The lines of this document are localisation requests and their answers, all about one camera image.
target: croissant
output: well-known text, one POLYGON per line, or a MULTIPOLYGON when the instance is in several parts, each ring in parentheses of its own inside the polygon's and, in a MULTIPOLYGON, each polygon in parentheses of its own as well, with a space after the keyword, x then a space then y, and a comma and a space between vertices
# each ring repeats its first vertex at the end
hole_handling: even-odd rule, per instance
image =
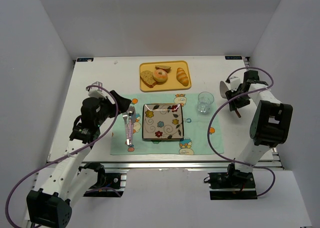
POLYGON ((189 84, 189 79, 187 77, 187 74, 185 73, 185 71, 182 68, 178 68, 176 70, 176 77, 177 80, 183 85, 183 86, 188 86, 189 84))

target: square plate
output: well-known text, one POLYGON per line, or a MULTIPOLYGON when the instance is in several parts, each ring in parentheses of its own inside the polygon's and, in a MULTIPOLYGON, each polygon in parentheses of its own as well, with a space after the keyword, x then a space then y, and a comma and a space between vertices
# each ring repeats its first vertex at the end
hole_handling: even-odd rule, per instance
POLYGON ((180 104, 145 104, 143 110, 142 139, 180 140, 184 138, 184 118, 180 104))

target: white enclosure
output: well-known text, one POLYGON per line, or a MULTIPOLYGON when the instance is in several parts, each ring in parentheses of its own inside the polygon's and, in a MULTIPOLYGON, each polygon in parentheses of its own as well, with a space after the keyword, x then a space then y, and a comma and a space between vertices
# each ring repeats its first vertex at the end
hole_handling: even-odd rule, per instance
MULTIPOLYGON (((278 147, 320 227, 320 0, 0 0, 1 206, 46 162, 73 71, 82 56, 250 56, 272 92, 293 106, 278 147)), ((33 179, 10 204, 19 222, 33 179)), ((0 227, 9 227, 4 212, 0 227)))

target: table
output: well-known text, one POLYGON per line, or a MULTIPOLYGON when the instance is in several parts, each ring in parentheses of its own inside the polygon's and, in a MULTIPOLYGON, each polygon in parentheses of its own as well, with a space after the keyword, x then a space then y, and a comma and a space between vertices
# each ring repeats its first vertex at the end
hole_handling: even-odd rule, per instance
MULTIPOLYGON (((53 168, 40 171, 38 190, 53 168)), ((211 201, 206 171, 130 170, 121 198, 83 197, 72 209, 68 228, 299 228, 311 226, 291 171, 275 171, 274 187, 257 200, 211 201)), ((254 170, 256 189, 272 180, 254 170)))
MULTIPOLYGON (((192 87, 180 93, 200 93, 209 91, 215 97, 217 106, 225 102, 219 93, 219 83, 237 68, 244 67, 243 60, 226 60, 224 56, 159 56, 159 57, 95 57, 91 62, 76 62, 74 72, 66 96, 62 115, 59 120, 54 140, 50 149, 49 161, 61 157, 69 141, 73 122, 80 114, 82 101, 88 97, 85 87, 99 81, 107 90, 115 90, 118 94, 142 93, 139 87, 139 65, 144 62, 185 60, 188 63, 192 87)), ((235 75, 243 78, 243 71, 235 75)), ((236 157, 249 140, 249 128, 255 114, 256 106, 252 102, 239 110, 242 118, 230 113, 225 107, 219 114, 219 122, 224 142, 224 155, 236 157)), ((101 127, 103 133, 111 119, 107 119, 101 127)), ((222 158, 217 155, 110 155, 111 133, 94 145, 84 162, 215 162, 222 158)), ((262 161, 273 161, 271 151, 267 152, 262 161)))

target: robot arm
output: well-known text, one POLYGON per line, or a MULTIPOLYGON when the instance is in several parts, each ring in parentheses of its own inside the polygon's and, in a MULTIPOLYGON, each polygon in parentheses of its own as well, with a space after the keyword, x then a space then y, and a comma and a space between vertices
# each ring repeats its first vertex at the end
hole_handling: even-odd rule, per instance
MULTIPOLYGON (((237 77, 232 77, 226 82, 230 83, 231 89, 226 91, 223 97, 228 100, 240 94, 267 88, 268 86, 266 82, 260 81, 258 72, 254 70, 244 73, 243 83, 240 83, 240 79, 237 77)), ((278 144, 284 143, 288 137, 293 112, 292 106, 281 103, 269 90, 263 90, 231 101, 229 103, 230 111, 235 111, 241 117, 237 110, 249 105, 250 99, 257 106, 250 126, 250 139, 235 160, 251 164, 251 166, 231 163, 228 166, 226 176, 216 174, 210 176, 211 184, 218 184, 216 186, 218 188, 244 187, 248 180, 253 181, 253 166, 267 151, 278 144)))
MULTIPOLYGON (((118 114, 127 111, 131 100, 120 97, 115 91, 110 93, 118 104, 118 114)), ((96 88, 90 89, 89 96, 82 102, 81 115, 74 121, 64 155, 96 140, 104 121, 118 115, 115 104, 96 88)), ((58 163, 40 189, 29 192, 26 201, 31 222, 52 228, 66 227, 72 207, 84 193, 90 187, 104 185, 105 170, 99 163, 86 164, 78 174, 79 166, 91 149, 87 147, 58 163)))

